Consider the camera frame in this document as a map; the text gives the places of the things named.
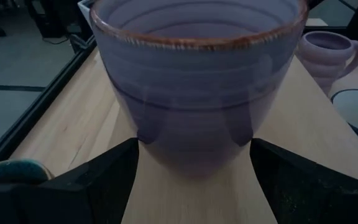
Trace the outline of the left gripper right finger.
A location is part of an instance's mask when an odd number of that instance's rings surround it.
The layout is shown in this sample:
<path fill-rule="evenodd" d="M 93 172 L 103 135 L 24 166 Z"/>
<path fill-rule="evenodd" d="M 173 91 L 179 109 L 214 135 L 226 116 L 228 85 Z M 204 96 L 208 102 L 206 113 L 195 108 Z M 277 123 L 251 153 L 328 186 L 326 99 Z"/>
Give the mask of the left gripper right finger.
<path fill-rule="evenodd" d="M 260 138 L 250 158 L 278 224 L 331 224 L 331 169 Z"/>

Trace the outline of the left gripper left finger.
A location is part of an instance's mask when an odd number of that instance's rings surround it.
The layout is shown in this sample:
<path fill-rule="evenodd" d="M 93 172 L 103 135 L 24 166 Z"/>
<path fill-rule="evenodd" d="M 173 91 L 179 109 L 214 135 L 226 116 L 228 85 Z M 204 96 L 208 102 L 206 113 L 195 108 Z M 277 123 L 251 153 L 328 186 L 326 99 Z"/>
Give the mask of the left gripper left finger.
<path fill-rule="evenodd" d="M 53 224 L 121 224 L 139 160 L 129 138 L 55 178 L 60 190 Z"/>

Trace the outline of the dark teal speckled mug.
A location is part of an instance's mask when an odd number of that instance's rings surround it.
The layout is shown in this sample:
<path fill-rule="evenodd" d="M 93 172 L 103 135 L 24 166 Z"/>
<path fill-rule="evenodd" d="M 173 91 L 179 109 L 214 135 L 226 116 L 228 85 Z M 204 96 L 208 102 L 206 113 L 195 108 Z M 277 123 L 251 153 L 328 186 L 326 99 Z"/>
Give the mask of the dark teal speckled mug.
<path fill-rule="evenodd" d="M 0 184 L 37 185 L 54 177 L 43 164 L 32 159 L 9 159 L 0 162 Z"/>

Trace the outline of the lilac bubble mug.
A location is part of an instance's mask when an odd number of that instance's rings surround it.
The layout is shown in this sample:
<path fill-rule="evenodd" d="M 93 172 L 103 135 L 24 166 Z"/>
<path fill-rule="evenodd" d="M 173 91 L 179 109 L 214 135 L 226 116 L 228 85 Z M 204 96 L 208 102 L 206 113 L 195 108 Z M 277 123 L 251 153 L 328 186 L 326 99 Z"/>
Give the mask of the lilac bubble mug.
<path fill-rule="evenodd" d="M 328 94 L 335 81 L 357 68 L 358 40 L 333 32 L 308 32 L 299 41 L 295 55 Z"/>

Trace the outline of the mauve ribbed mug brown rim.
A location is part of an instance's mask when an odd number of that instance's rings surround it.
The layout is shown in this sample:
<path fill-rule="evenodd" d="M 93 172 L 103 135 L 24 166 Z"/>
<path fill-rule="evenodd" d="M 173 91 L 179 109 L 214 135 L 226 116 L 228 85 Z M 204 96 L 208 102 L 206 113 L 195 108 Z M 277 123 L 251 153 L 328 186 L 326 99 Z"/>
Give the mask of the mauve ribbed mug brown rim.
<path fill-rule="evenodd" d="M 268 113 L 308 0 L 95 0 L 89 18 L 148 153 L 185 177 L 237 157 Z"/>

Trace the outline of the wooden shelf black metal legs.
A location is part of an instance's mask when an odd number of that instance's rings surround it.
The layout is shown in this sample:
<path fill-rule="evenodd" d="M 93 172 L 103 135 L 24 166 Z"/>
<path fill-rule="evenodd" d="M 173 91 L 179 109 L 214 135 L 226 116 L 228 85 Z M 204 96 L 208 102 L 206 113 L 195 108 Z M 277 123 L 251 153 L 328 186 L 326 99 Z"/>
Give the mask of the wooden shelf black metal legs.
<path fill-rule="evenodd" d="M 358 179 L 358 137 L 297 58 L 256 133 L 275 145 Z M 249 150 L 207 179 L 169 173 L 145 150 L 122 224 L 274 224 Z"/>

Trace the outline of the black equipment case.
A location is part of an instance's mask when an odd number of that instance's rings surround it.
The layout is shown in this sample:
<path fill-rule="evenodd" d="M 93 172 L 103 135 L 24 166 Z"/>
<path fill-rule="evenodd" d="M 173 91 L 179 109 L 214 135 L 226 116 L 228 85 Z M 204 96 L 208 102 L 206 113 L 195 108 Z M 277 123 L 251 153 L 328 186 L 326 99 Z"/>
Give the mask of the black equipment case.
<path fill-rule="evenodd" d="M 92 31 L 78 2 L 81 0 L 23 0 L 43 38 L 76 35 L 88 40 Z"/>

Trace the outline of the white hexagonal planter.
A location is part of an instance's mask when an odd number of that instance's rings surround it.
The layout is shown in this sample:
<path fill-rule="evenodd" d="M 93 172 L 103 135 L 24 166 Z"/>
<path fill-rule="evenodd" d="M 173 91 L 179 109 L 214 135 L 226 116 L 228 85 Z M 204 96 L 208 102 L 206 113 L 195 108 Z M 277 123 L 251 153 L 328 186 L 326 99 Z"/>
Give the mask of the white hexagonal planter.
<path fill-rule="evenodd" d="M 88 25 L 90 26 L 90 9 L 94 4 L 94 0 L 81 0 L 77 3 L 83 17 L 87 21 Z"/>

